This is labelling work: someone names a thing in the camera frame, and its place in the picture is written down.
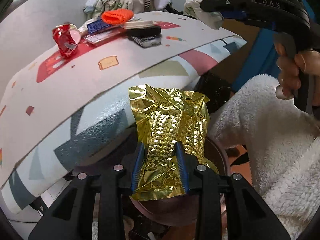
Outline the right hand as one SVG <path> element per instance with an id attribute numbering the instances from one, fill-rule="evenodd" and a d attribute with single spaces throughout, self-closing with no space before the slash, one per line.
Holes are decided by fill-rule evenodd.
<path id="1" fill-rule="evenodd" d="M 274 43 L 274 47 L 279 55 L 277 66 L 280 69 L 278 76 L 279 86 L 276 88 L 276 97 L 283 100 L 293 98 L 292 92 L 301 87 L 301 81 L 298 77 L 299 71 L 301 70 L 304 74 L 313 75 L 316 78 L 312 105 L 319 106 L 319 52 L 306 50 L 296 54 L 294 59 L 290 59 L 282 44 Z"/>

